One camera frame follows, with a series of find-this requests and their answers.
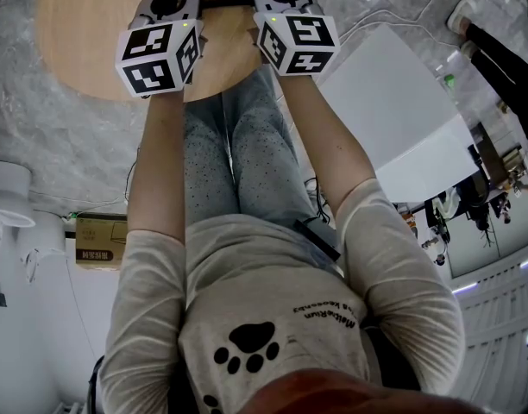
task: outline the wooden table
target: wooden table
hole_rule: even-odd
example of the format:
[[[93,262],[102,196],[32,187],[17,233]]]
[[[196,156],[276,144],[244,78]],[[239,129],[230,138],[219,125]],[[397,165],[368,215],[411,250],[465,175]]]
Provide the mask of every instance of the wooden table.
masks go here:
[[[141,0],[37,0],[36,40],[48,69],[86,95],[130,101],[114,63],[118,35],[127,30]],[[203,12],[209,42],[197,64],[185,100],[229,89],[261,63],[248,30],[255,27],[248,6]]]

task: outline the speckled jeans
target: speckled jeans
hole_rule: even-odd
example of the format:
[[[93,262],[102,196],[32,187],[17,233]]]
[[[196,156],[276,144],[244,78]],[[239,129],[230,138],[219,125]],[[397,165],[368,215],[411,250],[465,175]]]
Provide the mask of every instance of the speckled jeans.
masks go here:
[[[291,228],[315,216],[266,67],[186,105],[185,206],[187,225],[242,213]]]

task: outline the cardboard box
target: cardboard box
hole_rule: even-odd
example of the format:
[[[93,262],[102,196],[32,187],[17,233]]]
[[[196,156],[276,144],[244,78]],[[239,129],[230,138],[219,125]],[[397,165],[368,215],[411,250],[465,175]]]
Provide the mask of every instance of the cardboard box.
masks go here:
[[[80,215],[76,221],[76,263],[89,270],[118,270],[126,234],[125,215]]]

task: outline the gray marble floor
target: gray marble floor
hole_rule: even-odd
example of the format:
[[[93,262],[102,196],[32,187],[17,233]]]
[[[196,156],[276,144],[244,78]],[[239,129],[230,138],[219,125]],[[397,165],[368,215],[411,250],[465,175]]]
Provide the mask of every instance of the gray marble floor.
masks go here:
[[[377,9],[389,9],[415,20],[429,0],[319,0],[336,18],[341,33]],[[419,19],[442,42],[461,40],[444,26],[459,0],[434,0]],[[476,22],[528,61],[526,0],[477,0]],[[124,211],[123,193],[128,171],[144,123],[143,103],[110,103],[78,94],[44,67],[35,46],[35,0],[0,0],[0,160],[23,164],[34,174],[36,208],[65,214],[102,202]],[[380,14],[368,22],[401,22]],[[337,60],[352,53],[377,25],[357,31]],[[393,30],[433,72],[439,84],[446,74],[456,77],[453,98],[470,126],[499,121],[496,94],[456,49],[432,40],[417,27]],[[305,173],[311,167],[293,130]]]

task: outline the white long-sleeve shirt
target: white long-sleeve shirt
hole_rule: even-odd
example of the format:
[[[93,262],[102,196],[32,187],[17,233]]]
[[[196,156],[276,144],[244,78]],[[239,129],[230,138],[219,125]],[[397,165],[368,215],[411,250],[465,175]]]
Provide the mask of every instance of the white long-sleeve shirt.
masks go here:
[[[168,413],[180,355],[201,412],[234,414],[305,368],[380,384],[359,328],[368,309],[422,390],[447,393],[463,356],[461,312],[376,180],[345,199],[337,230],[344,281],[317,268],[302,235],[251,216],[192,225],[187,250],[130,232],[100,373],[105,412]]]

